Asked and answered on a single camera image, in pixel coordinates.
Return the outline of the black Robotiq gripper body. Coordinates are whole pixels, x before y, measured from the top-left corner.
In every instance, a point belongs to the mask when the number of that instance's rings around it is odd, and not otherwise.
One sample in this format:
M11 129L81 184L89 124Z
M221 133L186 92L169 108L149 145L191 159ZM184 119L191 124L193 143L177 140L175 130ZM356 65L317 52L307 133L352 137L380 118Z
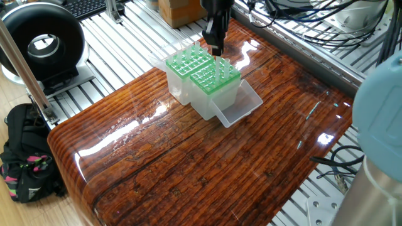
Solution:
M207 12L207 22L220 21L223 28L228 28L231 8L234 0L201 0L201 7Z

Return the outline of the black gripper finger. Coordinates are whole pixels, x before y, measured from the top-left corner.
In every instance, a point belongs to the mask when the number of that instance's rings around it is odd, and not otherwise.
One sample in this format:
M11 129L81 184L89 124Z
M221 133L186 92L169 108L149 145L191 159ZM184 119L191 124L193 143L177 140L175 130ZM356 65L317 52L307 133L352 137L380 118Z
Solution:
M207 23L206 27L202 31L202 35L208 45L210 45L212 48L217 48L213 23Z
M227 33L226 25L216 25L212 28L212 34L214 35L215 43L212 45L212 54L215 56L221 56L224 51L224 39Z

